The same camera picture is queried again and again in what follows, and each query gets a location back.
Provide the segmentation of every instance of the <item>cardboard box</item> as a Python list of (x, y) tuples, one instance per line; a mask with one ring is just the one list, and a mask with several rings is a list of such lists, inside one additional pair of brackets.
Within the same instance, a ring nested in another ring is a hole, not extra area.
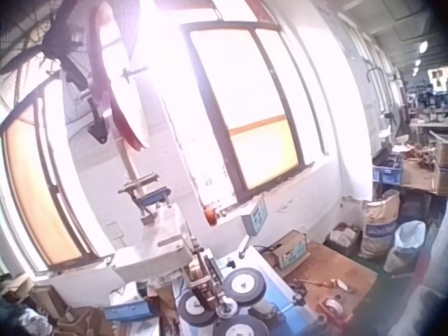
[(0, 295), (9, 303), (21, 303), (28, 298), (33, 287), (34, 282), (26, 274), (21, 274), (8, 283)]
[(35, 286), (29, 296), (53, 319), (59, 320), (65, 315), (67, 305), (53, 286)]

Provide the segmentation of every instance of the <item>wooden board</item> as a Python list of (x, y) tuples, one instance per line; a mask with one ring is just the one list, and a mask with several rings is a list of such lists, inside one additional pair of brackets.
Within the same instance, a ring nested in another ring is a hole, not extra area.
[(346, 313), (352, 313), (375, 283), (377, 273), (314, 241), (308, 244), (308, 251), (311, 253), (310, 257), (284, 278), (286, 283), (290, 283), (294, 278), (310, 281), (341, 279), (355, 288), (356, 292), (348, 294), (338, 288), (306, 283), (308, 294), (305, 300), (311, 309), (315, 309), (322, 299), (341, 294)]
[(411, 122), (410, 127), (448, 128), (448, 122)]
[(401, 186), (436, 193), (434, 184), (435, 173), (420, 168), (417, 161), (406, 160), (403, 165)]

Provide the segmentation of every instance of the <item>white bag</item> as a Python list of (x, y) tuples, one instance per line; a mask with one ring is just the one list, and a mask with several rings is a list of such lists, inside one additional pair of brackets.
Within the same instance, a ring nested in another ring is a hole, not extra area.
[(411, 265), (425, 242), (425, 223), (413, 220), (402, 224), (395, 231), (395, 246), (389, 251), (384, 271), (398, 274)]
[(395, 247), (400, 253), (417, 252), (425, 242), (426, 225), (420, 220), (403, 223), (395, 231)]

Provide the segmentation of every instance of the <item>plastic crate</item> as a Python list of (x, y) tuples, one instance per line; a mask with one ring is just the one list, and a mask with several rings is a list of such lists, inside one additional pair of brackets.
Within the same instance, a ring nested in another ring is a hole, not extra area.
[(391, 153), (387, 159), (377, 166), (373, 165), (373, 181), (399, 186), (403, 176), (403, 155)]

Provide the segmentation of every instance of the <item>window frame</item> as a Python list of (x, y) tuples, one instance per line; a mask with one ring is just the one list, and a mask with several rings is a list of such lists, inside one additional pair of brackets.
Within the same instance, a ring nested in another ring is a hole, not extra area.
[[(36, 249), (36, 252), (41, 257), (43, 263), (47, 267), (46, 271), (38, 271), (36, 269), (35, 264), (32, 262), (32, 259), (29, 257), (28, 251), (24, 248), (24, 246), (20, 243), (20, 238), (17, 235), (16, 229), (14, 228), (14, 224), (12, 224), (9, 220), (8, 215), (8, 209), (5, 207), (5, 219), (7, 219), (7, 226), (11, 233), (13, 234), (13, 239), (15, 240), (17, 246), (20, 248), (23, 255), (26, 257), (26, 260), (29, 264), (29, 266), (33, 269), (34, 273), (39, 274), (46, 274), (48, 271), (62, 271), (71, 269), (73, 267), (82, 267), (85, 265), (89, 265), (95, 261), (102, 260), (104, 257), (99, 257), (97, 255), (97, 252), (95, 251), (94, 246), (92, 245), (91, 241), (88, 239), (86, 233), (81, 227), (81, 224), (78, 222), (78, 219), (71, 208), (70, 201), (67, 197), (67, 194), (64, 191), (64, 186), (62, 185), (62, 182), (60, 180), (60, 175), (58, 174), (57, 165), (55, 163), (55, 158), (53, 155), (53, 150), (51, 148), (51, 144), (48, 138), (48, 130), (46, 127), (46, 103), (45, 103), (45, 97), (43, 94), (43, 91), (45, 90), (46, 86), (51, 83), (52, 81), (58, 80), (59, 78), (59, 71), (55, 72), (51, 76), (49, 76), (45, 81), (43, 81), (40, 85), (38, 85), (35, 89), (33, 89), (22, 101), (18, 102), (15, 108), (10, 111), (10, 113), (6, 116), (6, 118), (3, 120), (0, 130), (0, 137), (1, 137), (1, 149), (2, 149), (2, 155), (3, 155), (3, 165), (6, 173), (6, 177), (8, 180), (8, 187), (10, 188), (11, 197), (15, 206), (15, 209), (17, 211), (17, 214), (19, 216), (21, 225), (23, 225), (25, 232), (27, 233), (27, 236), (31, 243), (33, 244), (34, 248)], [(41, 99), (41, 105), (42, 107), (39, 110), (39, 103), (38, 100)], [(55, 208), (64, 224), (64, 227), (66, 228), (67, 232), (70, 235), (70, 238), (72, 239), (73, 243), (78, 248), (81, 256), (76, 259), (70, 259), (66, 260), (64, 262), (59, 263), (49, 263), (45, 256), (43, 255), (43, 252), (39, 248), (39, 242), (33, 237), (33, 234), (29, 231), (28, 225), (26, 225), (26, 219), (22, 212), (20, 201), (18, 200), (18, 194), (16, 193), (15, 186), (13, 183), (13, 179), (11, 178), (11, 168), (9, 164), (9, 158), (8, 158), (8, 141), (6, 139), (6, 133), (9, 128), (14, 122), (23, 122), (20, 119), (20, 116), (23, 112), (25, 112), (29, 107), (33, 109), (33, 115), (34, 115), (34, 131), (36, 135), (36, 144), (37, 144), (37, 150), (38, 150), (38, 156), (41, 161), (41, 168), (43, 171), (43, 175), (45, 178), (45, 182), (48, 186), (48, 192), (50, 193), (51, 199), (53, 201), (53, 204), (55, 205)], [(39, 116), (41, 117), (42, 125), (39, 122)], [(44, 134), (41, 134), (40, 127), (43, 128)], [(44, 144), (47, 145), (47, 153), (48, 153), (48, 160), (46, 159), (44, 155)], [(53, 172), (54, 178), (55, 178), (55, 184), (53, 183), (51, 176), (50, 176), (50, 168)], [(4, 207), (3, 200), (0, 199), (1, 206)]]
[[(286, 116), (286, 119), (288, 121), (288, 125), (290, 127), (291, 135), (293, 137), (294, 145), (295, 145), (295, 151), (297, 154), (297, 161), (298, 165), (287, 172), (281, 174), (280, 176), (277, 176), (271, 180), (268, 180), (264, 182), (261, 185), (258, 185), (252, 189), (248, 189), (246, 185), (246, 181), (244, 178), (244, 175), (242, 173), (242, 169), (240, 167), (237, 155), (235, 153), (235, 150), (233, 148), (233, 144), (230, 138), (230, 133), (228, 132), (228, 127), (225, 124), (224, 117), (221, 113), (220, 106), (218, 104), (218, 101), (216, 99), (216, 96), (214, 94), (213, 88), (210, 84), (210, 81), (208, 79), (206, 70), (201, 62), (200, 56), (198, 51), (196, 50), (196, 47), (194, 46), (193, 40), (191, 39), (190, 33), (195, 31), (201, 31), (201, 30), (215, 30), (215, 29), (236, 29), (236, 30), (244, 30), (248, 31), (255, 44), (258, 47), (258, 50), (260, 51), (260, 54), (262, 58), (265, 61), (267, 70), (269, 71), (272, 80), (274, 81), (274, 85), (277, 91), (277, 94), (279, 95), (279, 98), (281, 100), (281, 104), (284, 109), (284, 113)], [(236, 205), (243, 204), (250, 199), (252, 199), (254, 196), (259, 195), (260, 193), (272, 189), (273, 187), (279, 185), (281, 182), (289, 179), (292, 176), (295, 176), (305, 170), (306, 168), (312, 166), (314, 162), (305, 164), (304, 158), (303, 158), (303, 152), (302, 147), (300, 145), (300, 139), (298, 136), (298, 132), (295, 126), (295, 121), (293, 118), (293, 114), (291, 112), (291, 108), (288, 103), (288, 99), (286, 97), (286, 94), (284, 92), (283, 86), (279, 80), (279, 77), (277, 76), (277, 73), (274, 69), (274, 65), (272, 64), (269, 55), (267, 54), (267, 51), (265, 47), (263, 46), (262, 41), (258, 37), (256, 30), (257, 29), (266, 29), (266, 30), (272, 30), (276, 31), (279, 34), (279, 38), (281, 39), (285, 49), (287, 50), (293, 64), (295, 67), (295, 70), (297, 71), (297, 74), (299, 76), (300, 81), (302, 82), (305, 94), (307, 96), (307, 101), (310, 106), (311, 112), (313, 113), (313, 119), (316, 125), (317, 134), (319, 137), (319, 145), (321, 147), (321, 152), (323, 155), (326, 154), (324, 144), (323, 144), (323, 138), (321, 133), (321, 126), (319, 125), (319, 119), (317, 118), (317, 114), (314, 108), (314, 105), (312, 104), (311, 95), (307, 89), (307, 86), (305, 84), (305, 81), (302, 77), (302, 74), (300, 73), (299, 67), (297, 65), (297, 62), (295, 61), (290, 48), (288, 47), (288, 44), (286, 43), (284, 36), (282, 34), (282, 30), (279, 25), (275, 23), (268, 23), (268, 22), (240, 22), (240, 21), (210, 21), (210, 22), (192, 22), (192, 23), (186, 23), (186, 24), (180, 24), (179, 30), (181, 31), (183, 35), (183, 39), (185, 41), (185, 44), (187, 46), (188, 53), (190, 55), (190, 61), (193, 67), (193, 71), (195, 73), (195, 77), (197, 80), (197, 84), (199, 87), (199, 92), (202, 97), (202, 101), (204, 103), (204, 107), (206, 110), (206, 113), (209, 117), (211, 127), (214, 133), (214, 136), (216, 138), (216, 141), (218, 143), (218, 147), (220, 148), (221, 154), (224, 159), (225, 168), (227, 169), (227, 173), (229, 175), (230, 181), (234, 188), (234, 195), (237, 199)]]

